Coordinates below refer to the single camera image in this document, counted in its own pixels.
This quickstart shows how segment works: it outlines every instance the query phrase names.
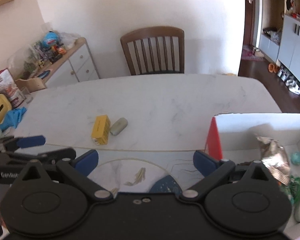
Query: white wall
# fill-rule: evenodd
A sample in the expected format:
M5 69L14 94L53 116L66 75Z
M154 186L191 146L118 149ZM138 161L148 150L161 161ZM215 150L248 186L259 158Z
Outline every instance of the white wall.
M185 31L186 73L238 73L244 0L38 0L55 30L87 38L101 78L130 75L120 37L172 25Z
M7 59L42 34L37 0L14 0L0 6L0 70Z

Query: screw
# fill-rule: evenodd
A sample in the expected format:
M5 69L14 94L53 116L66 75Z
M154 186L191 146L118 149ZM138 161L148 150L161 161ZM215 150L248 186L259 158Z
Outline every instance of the screw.
M182 194L186 198L195 198L199 195L199 193L197 191L192 190L192 189L188 189L188 190L184 191Z
M94 196L97 197L97 198L108 198L111 196L111 193L107 190L97 190L95 193L94 193Z
M140 205L142 203L142 201L140 199L135 199L133 201L133 204L136 204L136 205Z
M147 198L147 197L142 199L142 202L144 202L144 203L149 203L150 201L151 201L151 199Z

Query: soap bar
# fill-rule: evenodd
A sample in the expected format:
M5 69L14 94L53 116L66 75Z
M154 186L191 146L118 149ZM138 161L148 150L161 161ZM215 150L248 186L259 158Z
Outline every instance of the soap bar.
M119 133L121 133L122 130L127 127L127 125L128 125L127 119L122 117L112 125L112 127L110 128L110 133L116 136Z
M107 115L99 115L94 123L91 138L97 145L108 143L110 120Z

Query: red box side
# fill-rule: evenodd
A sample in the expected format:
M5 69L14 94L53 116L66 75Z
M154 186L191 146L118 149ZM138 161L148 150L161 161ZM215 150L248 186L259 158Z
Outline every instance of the red box side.
M220 136L215 117L213 117L211 120L205 147L205 153L209 154L211 157L215 158L218 161L223 158Z

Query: dark wooden floor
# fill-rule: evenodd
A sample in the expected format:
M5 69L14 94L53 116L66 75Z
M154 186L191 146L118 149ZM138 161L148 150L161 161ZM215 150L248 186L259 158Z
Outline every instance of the dark wooden floor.
M238 76L259 80L283 113L300 113L300 95L291 93L276 74L269 73L268 65L267 61L241 60Z

